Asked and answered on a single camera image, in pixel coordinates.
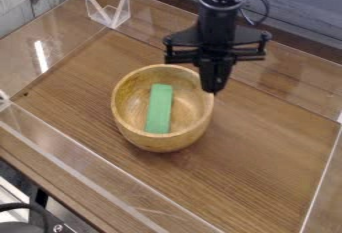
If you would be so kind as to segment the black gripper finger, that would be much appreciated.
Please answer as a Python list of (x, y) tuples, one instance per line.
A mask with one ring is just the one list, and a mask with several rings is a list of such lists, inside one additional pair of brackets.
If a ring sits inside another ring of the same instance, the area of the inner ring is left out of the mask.
[(235, 61), (229, 57), (201, 58), (199, 61), (199, 76), (201, 89), (216, 94), (225, 87)]

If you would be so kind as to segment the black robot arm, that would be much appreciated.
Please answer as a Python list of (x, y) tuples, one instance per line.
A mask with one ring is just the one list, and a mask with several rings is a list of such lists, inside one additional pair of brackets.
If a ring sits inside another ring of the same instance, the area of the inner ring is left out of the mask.
[(264, 58), (271, 33), (237, 25), (244, 0), (197, 2), (196, 23), (163, 39), (164, 62), (192, 63), (199, 69), (201, 89), (216, 94), (225, 87), (236, 62)]

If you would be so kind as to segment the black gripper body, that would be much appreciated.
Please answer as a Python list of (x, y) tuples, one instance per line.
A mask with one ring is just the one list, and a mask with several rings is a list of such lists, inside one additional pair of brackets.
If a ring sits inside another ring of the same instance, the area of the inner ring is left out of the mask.
[(236, 24), (243, 0), (199, 0), (196, 23), (163, 39), (167, 64), (232, 58), (259, 60), (265, 55), (271, 33)]

